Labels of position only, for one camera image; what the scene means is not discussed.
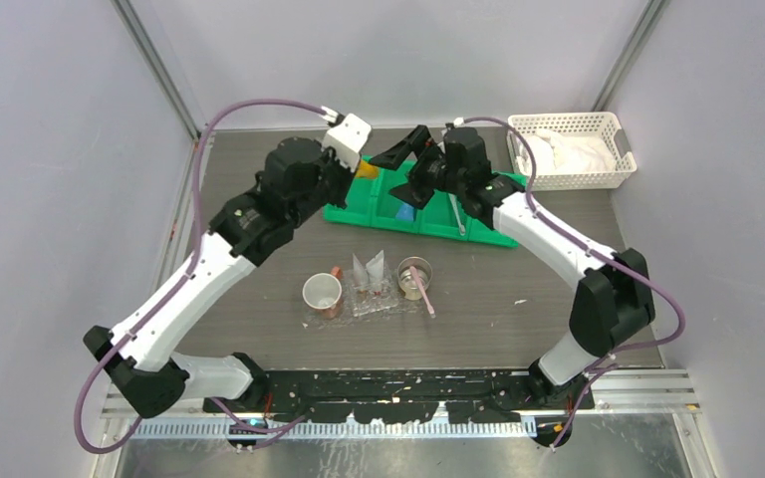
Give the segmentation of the yellow toothpaste tube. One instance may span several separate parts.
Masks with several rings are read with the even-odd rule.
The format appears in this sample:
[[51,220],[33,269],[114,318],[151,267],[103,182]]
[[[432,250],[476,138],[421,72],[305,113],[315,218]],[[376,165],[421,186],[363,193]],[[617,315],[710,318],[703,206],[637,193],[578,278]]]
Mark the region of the yellow toothpaste tube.
[[358,164],[355,178],[374,180],[379,177],[380,171],[381,170],[377,166],[374,166],[365,160],[361,160]]

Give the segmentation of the white toothpaste tube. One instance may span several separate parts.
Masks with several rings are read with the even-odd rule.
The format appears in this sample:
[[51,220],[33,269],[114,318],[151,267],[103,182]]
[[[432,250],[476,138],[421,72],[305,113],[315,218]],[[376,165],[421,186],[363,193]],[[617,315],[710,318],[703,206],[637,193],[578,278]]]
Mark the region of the white toothpaste tube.
[[370,290],[370,273],[368,272],[366,264],[363,263],[356,254],[352,255],[352,260],[355,289],[358,294],[365,294]]
[[366,263],[365,268],[369,278],[368,290],[374,295],[379,295],[383,291],[384,250],[379,250]]

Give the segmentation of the brown steel cup with handle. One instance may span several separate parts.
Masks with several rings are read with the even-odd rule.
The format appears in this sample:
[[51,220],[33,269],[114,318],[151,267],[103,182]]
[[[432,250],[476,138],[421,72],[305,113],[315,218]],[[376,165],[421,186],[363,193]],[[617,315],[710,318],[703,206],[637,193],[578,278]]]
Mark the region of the brown steel cup with handle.
[[343,271],[335,266],[330,272],[311,276],[303,285],[302,298],[308,308],[324,319],[334,319],[343,307]]

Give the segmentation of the clear acrylic toothbrush holder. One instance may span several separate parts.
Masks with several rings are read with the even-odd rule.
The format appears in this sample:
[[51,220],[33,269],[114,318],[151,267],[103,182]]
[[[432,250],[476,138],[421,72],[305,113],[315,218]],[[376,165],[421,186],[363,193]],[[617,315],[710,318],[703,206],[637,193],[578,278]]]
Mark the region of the clear acrylic toothbrush holder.
[[387,262],[384,262],[382,284],[383,289],[379,295],[374,295],[370,291],[358,294],[355,289],[353,270],[346,270],[342,280],[345,314],[349,318],[363,320],[392,312],[400,305],[401,290]]

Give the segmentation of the pink toothbrush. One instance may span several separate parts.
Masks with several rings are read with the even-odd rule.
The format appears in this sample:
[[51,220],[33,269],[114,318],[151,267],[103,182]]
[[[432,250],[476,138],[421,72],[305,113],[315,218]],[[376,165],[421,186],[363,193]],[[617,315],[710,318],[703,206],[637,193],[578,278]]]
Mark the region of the pink toothbrush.
[[423,300],[423,302],[424,302],[424,304],[426,306],[427,312],[429,313],[429,315],[432,318],[435,318],[436,317],[435,308],[433,307],[433,305],[431,304],[431,302],[430,302],[430,300],[429,300],[429,298],[427,296],[425,283],[424,283],[424,281],[423,281],[423,279],[422,279],[418,269],[415,266],[410,266],[409,267],[409,273],[410,273],[410,276],[412,278],[412,281],[413,281],[416,289],[420,293],[420,296],[421,296],[421,298],[422,298],[422,300]]

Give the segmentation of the clear oval acrylic tray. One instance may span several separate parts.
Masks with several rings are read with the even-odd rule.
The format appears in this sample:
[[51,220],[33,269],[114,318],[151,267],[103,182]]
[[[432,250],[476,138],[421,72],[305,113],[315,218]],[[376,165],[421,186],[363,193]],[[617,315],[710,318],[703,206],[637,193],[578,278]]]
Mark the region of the clear oval acrylic tray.
[[331,273],[315,274],[301,288],[302,325],[305,328],[339,328],[381,322],[406,314],[425,315],[423,305],[408,300],[389,266],[383,267],[382,291],[360,291],[351,270],[340,279]]

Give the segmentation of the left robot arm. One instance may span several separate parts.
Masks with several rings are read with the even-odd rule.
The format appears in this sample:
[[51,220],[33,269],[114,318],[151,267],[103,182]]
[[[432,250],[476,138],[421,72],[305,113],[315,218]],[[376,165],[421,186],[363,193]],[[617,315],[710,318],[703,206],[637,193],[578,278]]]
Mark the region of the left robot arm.
[[132,316],[84,337],[116,388],[144,419],[182,399],[226,398],[243,412],[266,396],[264,371],[248,355],[202,358],[177,345],[211,306],[249,276],[326,204],[345,206],[362,161],[363,137],[282,140],[265,158],[256,183],[210,220],[189,262]]

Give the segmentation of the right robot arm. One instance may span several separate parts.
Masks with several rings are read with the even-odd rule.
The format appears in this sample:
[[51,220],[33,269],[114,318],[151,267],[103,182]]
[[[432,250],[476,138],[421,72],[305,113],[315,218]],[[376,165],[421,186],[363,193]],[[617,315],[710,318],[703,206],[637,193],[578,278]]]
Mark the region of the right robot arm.
[[391,196],[422,209],[434,194],[451,193],[468,216],[512,238],[574,287],[567,332],[528,368],[524,388],[535,404],[556,407],[568,396],[570,381],[653,321],[644,256],[579,237],[527,186],[494,171],[475,128],[451,125],[436,142],[419,125],[370,163],[396,170],[409,156],[415,163]]

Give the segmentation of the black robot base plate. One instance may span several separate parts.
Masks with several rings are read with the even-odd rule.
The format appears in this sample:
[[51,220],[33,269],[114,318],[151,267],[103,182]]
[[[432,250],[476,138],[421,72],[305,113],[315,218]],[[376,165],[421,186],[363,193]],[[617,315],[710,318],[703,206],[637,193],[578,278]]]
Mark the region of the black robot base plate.
[[389,369],[270,370],[238,399],[206,399],[203,409],[252,413],[276,422],[423,425],[445,412],[453,425],[520,423],[525,411],[557,414],[540,421],[537,443],[562,446],[572,434],[574,410],[594,401],[582,375],[554,387],[525,370]]

